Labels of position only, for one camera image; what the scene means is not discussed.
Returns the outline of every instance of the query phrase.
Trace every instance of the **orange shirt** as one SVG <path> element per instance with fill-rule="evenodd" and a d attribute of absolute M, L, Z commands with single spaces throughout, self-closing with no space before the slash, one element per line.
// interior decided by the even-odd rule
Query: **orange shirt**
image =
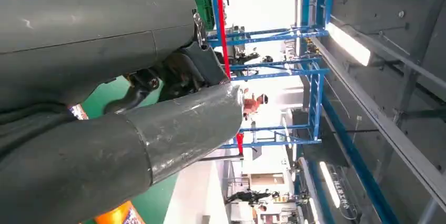
<path fill-rule="evenodd" d="M 257 111 L 257 108 L 259 108 L 260 104 L 255 99 L 245 99 L 244 106 L 245 107 L 243 109 L 243 113 L 251 114 Z"/>

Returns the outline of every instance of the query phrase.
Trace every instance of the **gray metal wall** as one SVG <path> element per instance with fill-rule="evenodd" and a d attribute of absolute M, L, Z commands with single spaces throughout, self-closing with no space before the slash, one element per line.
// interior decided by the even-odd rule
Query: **gray metal wall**
<path fill-rule="evenodd" d="M 405 50 L 409 50 L 414 41 L 415 33 L 419 28 L 419 16 L 422 14 L 425 0 L 333 0 L 333 15 L 352 26 L 356 30 L 370 34 L 380 40 L 386 46 L 397 49 L 390 42 L 386 42 L 378 35 L 382 30 L 393 42 Z M 446 10 L 443 7 L 437 21 L 432 40 L 424 63 L 422 64 L 431 73 L 442 79 L 446 79 L 446 67 L 443 50 L 446 48 Z M 322 39 L 326 48 L 346 65 L 353 61 L 331 38 Z M 393 117 L 393 109 L 397 106 L 397 97 L 401 89 L 403 78 L 387 66 L 380 67 L 350 67 L 349 73 L 362 88 L 382 108 L 389 117 Z M 346 92 L 344 87 L 333 76 L 328 76 L 328 82 L 333 87 L 336 95 L 330 95 L 332 104 L 348 129 L 355 129 L 357 116 L 362 117 L 358 123 L 358 129 L 374 128 L 361 108 Z M 446 90 L 436 84 L 420 78 L 419 83 L 428 88 L 443 100 L 446 99 Z M 423 110 L 436 108 L 438 105 L 432 99 L 419 91 L 412 96 L 409 110 Z M 446 168 L 446 124 L 441 119 L 414 119 L 402 124 L 405 132 L 413 143 L 422 151 L 433 165 L 441 171 Z M 363 158 L 371 171 L 374 171 L 377 159 L 382 153 L 382 146 L 386 140 L 379 133 L 361 133 L 355 137 L 355 145 L 363 155 Z M 393 155 L 389 169 L 387 170 L 381 188 L 387 200 L 394 207 L 400 223 L 417 223 L 430 195 L 418 182 L 410 170 L 405 166 L 398 155 Z M 446 214 L 439 209 L 432 223 L 445 223 Z"/>

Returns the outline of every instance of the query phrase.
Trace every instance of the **blue steel frame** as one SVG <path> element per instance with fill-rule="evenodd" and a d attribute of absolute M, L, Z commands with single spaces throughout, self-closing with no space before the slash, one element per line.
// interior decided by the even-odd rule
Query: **blue steel frame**
<path fill-rule="evenodd" d="M 212 7 L 214 10 L 214 17 L 216 23 L 216 35 L 210 35 L 207 37 L 209 41 L 209 45 L 211 47 L 221 46 L 221 34 L 220 34 L 220 18 L 218 15 L 218 0 L 212 0 Z M 317 0 L 316 5 L 318 6 L 316 11 L 316 20 L 318 23 L 313 27 L 308 26 L 308 16 L 310 14 L 309 0 L 303 0 L 302 5 L 305 6 L 306 11 L 303 11 L 302 20 L 306 20 L 304 25 L 301 26 L 291 26 L 289 28 L 279 28 L 279 29 L 268 29 L 268 30 L 260 30 L 254 32 L 242 32 L 242 33 L 228 33 L 226 37 L 234 38 L 234 37 L 242 37 L 242 39 L 230 40 L 227 41 L 227 46 L 233 45 L 241 45 L 247 43 L 259 43 L 259 42 L 268 42 L 268 41 L 276 41 L 276 40 L 289 40 L 289 39 L 297 39 L 297 38 L 308 38 L 308 37 L 319 37 L 319 36 L 327 36 L 328 32 L 325 30 L 325 24 L 329 23 L 330 15 L 331 15 L 331 6 L 332 0 Z M 259 35 L 267 35 L 273 34 L 269 36 L 263 37 L 251 37 L 251 36 L 259 36 Z"/>
<path fill-rule="evenodd" d="M 302 69 L 309 69 L 308 64 L 301 64 Z M 322 94 L 322 106 L 327 114 L 328 119 L 331 121 L 339 140 L 341 141 L 341 144 L 343 148 L 346 151 L 346 154 L 349 156 L 359 179 L 361 180 L 362 185 L 364 186 L 367 195 L 370 198 L 370 201 L 372 202 L 373 206 L 375 207 L 375 210 L 381 219 L 382 223 L 385 224 L 398 224 L 398 219 L 396 215 L 394 214 L 392 208 L 386 201 L 386 198 L 381 192 L 381 189 L 379 188 L 378 184 L 376 183 L 375 179 L 373 178 L 372 173 L 367 168 L 366 163 L 362 159 L 361 155 L 359 154 L 359 151 L 355 147 L 353 141 L 351 140 L 350 136 L 348 135 L 346 128 L 342 124 L 341 120 L 339 119 L 338 115 L 334 111 L 334 108 L 328 101 L 328 98 L 325 96 L 325 94 Z M 313 180 L 315 184 L 320 182 L 320 179 L 318 178 L 316 172 L 312 172 Z M 317 189 L 321 192 L 318 193 L 318 195 L 323 195 L 322 188 Z M 325 216 L 326 221 L 330 221 L 330 216 Z"/>
<path fill-rule="evenodd" d="M 331 1 L 332 0 L 321 0 L 324 1 L 323 8 L 325 10 L 325 18 L 330 17 L 331 14 Z M 291 26 L 288 28 L 279 29 L 269 29 L 260 30 L 253 32 L 241 32 L 241 33 L 229 33 L 226 34 L 227 38 L 240 38 L 228 41 L 226 45 L 221 44 L 221 34 L 220 32 L 220 18 L 218 14 L 218 0 L 212 0 L 212 7 L 214 9 L 214 17 L 216 23 L 216 35 L 210 35 L 207 37 L 208 42 L 211 47 L 217 46 L 231 46 L 231 45 L 241 45 L 246 43 L 258 43 L 258 42 L 268 42 L 274 40 L 290 40 L 297 38 L 308 38 L 308 37 L 318 37 L 326 36 L 328 32 L 325 30 L 325 25 L 315 25 L 314 27 L 308 26 L 308 21 L 305 25 Z M 306 125 L 292 125 L 288 127 L 266 127 L 266 128 L 252 128 L 252 129 L 241 129 L 243 131 L 260 131 L 260 130 L 278 130 L 278 129 L 292 129 L 292 128 L 305 128 L 309 130 L 310 140 L 304 139 L 293 139 L 291 142 L 277 142 L 277 141 L 267 141 L 267 142 L 253 142 L 252 144 L 244 144 L 244 147 L 257 147 L 266 145 L 287 145 L 287 144 L 315 144 L 319 143 L 319 122 L 321 115 L 321 100 L 323 93 L 323 80 L 324 74 L 328 72 L 328 69 L 320 69 L 318 66 L 319 59 L 310 58 L 303 60 L 294 60 L 288 62 L 275 62 L 275 63 L 265 63 L 265 64 L 254 64 L 254 65 L 235 65 L 231 66 L 231 70 L 244 70 L 256 67 L 269 67 L 273 69 L 286 70 L 286 72 L 279 72 L 274 74 L 261 74 L 261 75 L 251 75 L 251 76 L 240 76 L 234 77 L 232 80 L 250 80 L 257 78 L 273 78 L 273 77 L 285 77 L 293 75 L 307 75 L 311 79 L 310 84 L 310 103 L 309 103 L 309 117 L 308 123 Z M 285 64 L 308 64 L 309 68 L 306 70 L 300 69 L 287 69 Z M 222 148 L 237 148 L 236 144 L 233 145 L 223 145 Z"/>
<path fill-rule="evenodd" d="M 318 65 L 320 58 L 306 58 L 301 60 L 290 60 L 273 63 L 251 64 L 251 65 L 233 65 L 231 70 L 244 70 L 259 67 L 267 67 L 279 70 L 286 70 L 287 72 L 273 73 L 273 74 L 259 74 L 251 76 L 233 77 L 232 80 L 250 80 L 257 78 L 274 78 L 285 77 L 294 75 L 306 75 L 312 79 L 310 87 L 310 102 L 309 102 L 309 117 L 308 123 L 303 125 L 290 125 L 290 126 L 276 126 L 276 127 L 262 127 L 262 128 L 242 128 L 239 132 L 246 131 L 261 131 L 261 130 L 281 130 L 281 129 L 307 129 L 310 135 L 310 139 L 301 139 L 297 137 L 289 137 L 291 141 L 276 141 L 274 137 L 273 141 L 258 141 L 250 144 L 243 144 L 244 148 L 260 147 L 260 146 L 277 146 L 288 144 L 318 144 L 321 143 L 319 139 L 319 122 L 322 112 L 322 94 L 323 94 L 323 79 L 324 75 L 328 73 L 328 69 L 321 69 Z M 307 69 L 293 69 L 285 68 L 285 64 L 305 64 Z M 279 132 L 273 131 L 274 135 L 283 135 Z M 227 144 L 220 148 L 237 148 L 237 144 Z"/>

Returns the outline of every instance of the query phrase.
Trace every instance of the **green floor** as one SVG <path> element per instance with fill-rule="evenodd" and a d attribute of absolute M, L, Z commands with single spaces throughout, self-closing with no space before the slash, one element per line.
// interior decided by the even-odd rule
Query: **green floor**
<path fill-rule="evenodd" d="M 82 103 L 82 107 L 90 119 L 97 118 L 102 115 L 104 106 L 109 101 L 122 98 L 128 87 L 129 83 L 123 77 L 119 77 L 109 84 L 102 84 Z M 162 87 L 161 83 L 160 88 L 152 92 L 141 103 L 141 106 L 156 103 Z M 132 200 L 146 224 L 162 224 L 164 222 L 176 181 L 177 175 L 173 175 Z M 95 222 L 90 220 L 85 223 L 94 224 Z"/>

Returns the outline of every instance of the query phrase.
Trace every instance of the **white wall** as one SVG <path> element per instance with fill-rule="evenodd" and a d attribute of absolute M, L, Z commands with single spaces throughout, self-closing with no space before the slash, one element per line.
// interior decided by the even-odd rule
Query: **white wall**
<path fill-rule="evenodd" d="M 228 217 L 214 161 L 196 162 L 180 171 L 164 224 L 226 224 Z"/>

